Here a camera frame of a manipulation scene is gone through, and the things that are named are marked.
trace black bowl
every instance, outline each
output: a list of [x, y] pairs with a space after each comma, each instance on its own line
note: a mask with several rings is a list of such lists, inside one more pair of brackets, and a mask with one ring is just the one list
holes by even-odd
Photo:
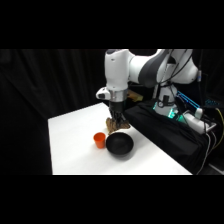
[[106, 147], [114, 155], [125, 156], [133, 149], [134, 141], [129, 135], [117, 132], [107, 138]]

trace black background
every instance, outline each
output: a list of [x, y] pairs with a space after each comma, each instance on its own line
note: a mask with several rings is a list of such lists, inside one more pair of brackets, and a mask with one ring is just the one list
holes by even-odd
[[[106, 84], [106, 50], [0, 50], [0, 174], [52, 173], [47, 120], [101, 102], [95, 94]], [[156, 49], [130, 51], [147, 56]], [[223, 62], [224, 49], [205, 49], [208, 93], [221, 100]], [[179, 88], [197, 100], [194, 85]]]

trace green light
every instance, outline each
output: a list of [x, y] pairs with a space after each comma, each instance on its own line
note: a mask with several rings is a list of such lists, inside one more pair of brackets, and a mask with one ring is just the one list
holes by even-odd
[[175, 117], [175, 113], [173, 112], [173, 108], [170, 110], [169, 118], [173, 119]]
[[155, 106], [153, 107], [153, 110], [155, 110], [155, 109], [156, 109], [156, 105], [157, 105], [157, 103], [155, 103]]

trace black cable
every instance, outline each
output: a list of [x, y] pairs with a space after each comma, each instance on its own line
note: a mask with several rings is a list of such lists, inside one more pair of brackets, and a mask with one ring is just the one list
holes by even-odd
[[[201, 73], [201, 75], [203, 74], [202, 70], [201, 70], [202, 61], [203, 61], [203, 54], [204, 54], [204, 51], [202, 49], [201, 56], [200, 56], [200, 61], [199, 61], [199, 65], [198, 65], [198, 72]], [[204, 114], [204, 104], [205, 103], [204, 103], [203, 96], [202, 96], [202, 91], [201, 91], [201, 77], [200, 77], [200, 79], [198, 79], [198, 89], [199, 89], [199, 95], [200, 95], [200, 100], [201, 100], [201, 108], [202, 108], [202, 111], [203, 111], [203, 114]], [[207, 133], [205, 121], [204, 121], [204, 132], [205, 132], [204, 134]]]
[[[165, 81], [163, 81], [163, 82], [160, 82], [160, 84], [162, 84], [162, 83], [164, 83], [164, 82], [169, 82], [169, 81], [171, 81], [172, 78], [174, 78], [175, 76], [177, 76], [177, 75], [178, 75], [178, 74], [179, 74], [179, 73], [186, 67], [186, 65], [188, 64], [188, 62], [189, 62], [190, 59], [192, 58], [192, 55], [193, 55], [193, 51], [192, 51], [190, 57], [188, 58], [187, 62], [183, 65], [183, 67], [182, 67], [182, 68], [181, 68], [175, 75], [172, 74], [172, 76], [171, 76], [169, 79], [167, 79], [167, 80], [165, 80]], [[176, 69], [177, 69], [178, 66], [179, 66], [179, 63], [177, 64], [177, 66], [176, 66], [176, 68], [174, 69], [173, 73], [176, 71]]]

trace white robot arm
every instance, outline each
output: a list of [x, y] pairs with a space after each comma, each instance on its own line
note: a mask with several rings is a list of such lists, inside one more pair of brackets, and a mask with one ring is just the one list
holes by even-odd
[[[107, 86], [100, 89], [96, 97], [110, 101], [111, 116], [120, 124], [124, 120], [122, 113], [127, 99], [128, 82], [139, 83], [147, 88], [159, 84], [161, 91], [155, 111], [168, 116], [175, 107], [174, 97], [177, 94], [172, 83], [190, 84], [198, 77], [192, 53], [193, 49], [158, 49], [155, 55], [143, 57], [135, 56], [128, 49], [109, 49], [105, 56]], [[190, 115], [186, 115], [186, 118], [189, 118], [189, 122], [194, 119]], [[199, 133], [204, 132], [202, 121], [196, 126], [200, 126], [197, 129]]]

